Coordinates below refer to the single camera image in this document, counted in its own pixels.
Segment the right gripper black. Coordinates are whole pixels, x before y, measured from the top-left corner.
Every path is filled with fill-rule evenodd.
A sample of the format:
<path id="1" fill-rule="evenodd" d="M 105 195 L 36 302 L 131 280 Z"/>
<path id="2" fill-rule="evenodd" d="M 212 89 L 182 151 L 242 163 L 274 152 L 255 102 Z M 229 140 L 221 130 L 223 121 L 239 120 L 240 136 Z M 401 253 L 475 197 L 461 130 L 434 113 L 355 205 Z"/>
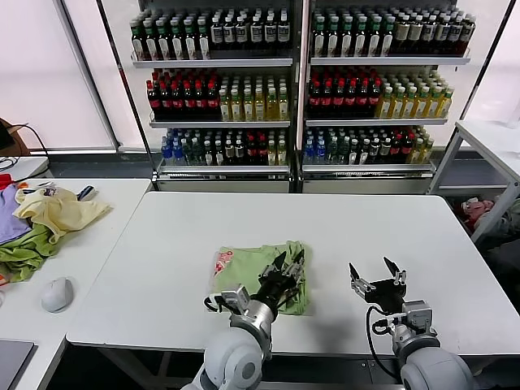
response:
<path id="1" fill-rule="evenodd" d="M 349 263 L 351 289 L 366 303 L 377 305 L 385 314 L 400 313 L 406 295 L 407 272 L 389 258 L 383 258 L 392 278 L 368 282 Z"/>

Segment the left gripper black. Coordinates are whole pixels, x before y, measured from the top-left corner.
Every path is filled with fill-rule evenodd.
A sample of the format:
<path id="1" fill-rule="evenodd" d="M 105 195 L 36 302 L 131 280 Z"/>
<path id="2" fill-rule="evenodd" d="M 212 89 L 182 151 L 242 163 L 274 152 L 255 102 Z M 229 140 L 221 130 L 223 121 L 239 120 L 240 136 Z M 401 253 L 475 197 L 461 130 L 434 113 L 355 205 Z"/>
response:
<path id="1" fill-rule="evenodd" d="M 305 250 L 301 250 L 293 261 L 283 269 L 286 252 L 275 257 L 259 275 L 260 289 L 254 294 L 254 300 L 277 311 L 293 299 L 300 291 L 304 275 Z"/>

